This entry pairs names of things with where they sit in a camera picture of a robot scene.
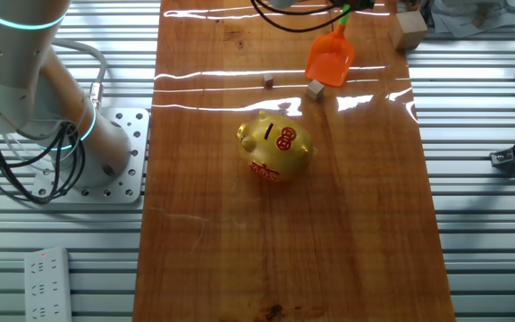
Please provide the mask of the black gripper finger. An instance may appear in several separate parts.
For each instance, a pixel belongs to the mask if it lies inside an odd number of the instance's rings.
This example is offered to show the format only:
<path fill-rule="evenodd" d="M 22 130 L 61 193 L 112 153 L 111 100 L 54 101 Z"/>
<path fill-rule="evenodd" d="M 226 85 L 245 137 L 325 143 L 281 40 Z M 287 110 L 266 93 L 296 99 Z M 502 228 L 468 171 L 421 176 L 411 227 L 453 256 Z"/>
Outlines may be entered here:
<path fill-rule="evenodd" d="M 366 9 L 373 9 L 375 0 L 347 0 L 346 5 L 351 12 L 364 11 Z"/>

